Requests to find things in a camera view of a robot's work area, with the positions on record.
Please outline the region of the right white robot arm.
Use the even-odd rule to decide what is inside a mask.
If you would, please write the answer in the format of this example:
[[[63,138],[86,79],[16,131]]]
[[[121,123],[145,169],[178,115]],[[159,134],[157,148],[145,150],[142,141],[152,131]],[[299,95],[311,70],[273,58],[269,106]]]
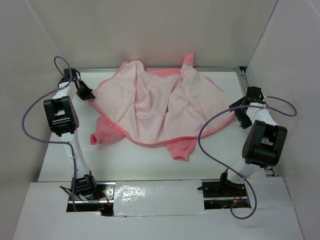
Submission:
[[[288,130],[278,125],[269,113],[261,88],[251,86],[240,100],[230,105],[237,109],[234,114],[243,129],[250,132],[242,148],[242,158],[225,170],[219,180],[218,190],[223,196],[230,196],[234,191],[243,190],[245,179],[260,169],[276,166],[285,144]]]

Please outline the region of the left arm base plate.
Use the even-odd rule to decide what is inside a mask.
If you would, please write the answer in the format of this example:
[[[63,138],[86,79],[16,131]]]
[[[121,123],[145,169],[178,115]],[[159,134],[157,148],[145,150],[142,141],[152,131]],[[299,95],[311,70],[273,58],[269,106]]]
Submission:
[[[114,197],[115,197],[115,181],[98,181],[96,191],[89,195],[75,195],[74,201],[71,196],[71,190],[67,189],[69,195],[66,211],[71,212],[96,212],[105,217],[114,215]]]

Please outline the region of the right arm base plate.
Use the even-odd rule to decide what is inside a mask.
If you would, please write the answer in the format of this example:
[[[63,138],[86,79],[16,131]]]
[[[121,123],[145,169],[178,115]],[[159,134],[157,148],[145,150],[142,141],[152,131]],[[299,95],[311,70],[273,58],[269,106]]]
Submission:
[[[251,207],[244,185],[233,188],[221,185],[219,180],[210,180],[202,181],[197,190],[203,195],[205,210],[230,209],[235,203],[234,208]]]

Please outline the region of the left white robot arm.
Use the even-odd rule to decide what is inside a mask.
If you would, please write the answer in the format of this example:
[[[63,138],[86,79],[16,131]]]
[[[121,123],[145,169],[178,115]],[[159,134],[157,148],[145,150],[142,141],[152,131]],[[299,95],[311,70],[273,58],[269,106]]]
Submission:
[[[50,130],[61,142],[66,142],[65,151],[73,165],[73,177],[70,193],[87,200],[97,197],[99,187],[88,167],[78,139],[79,118],[71,100],[71,92],[83,101],[95,98],[93,90],[81,79],[79,71],[74,68],[64,69],[64,77],[58,83],[59,90],[43,102]]]

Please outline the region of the pink zip jacket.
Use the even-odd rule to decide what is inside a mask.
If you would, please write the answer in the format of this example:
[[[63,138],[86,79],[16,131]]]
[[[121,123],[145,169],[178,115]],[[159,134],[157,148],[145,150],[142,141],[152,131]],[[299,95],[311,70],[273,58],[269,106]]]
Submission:
[[[192,53],[174,69],[148,71],[141,61],[127,61],[93,94],[91,105],[100,116],[92,145],[128,138],[165,146],[175,160],[187,161],[198,137],[217,133],[235,117],[226,93],[194,69]]]

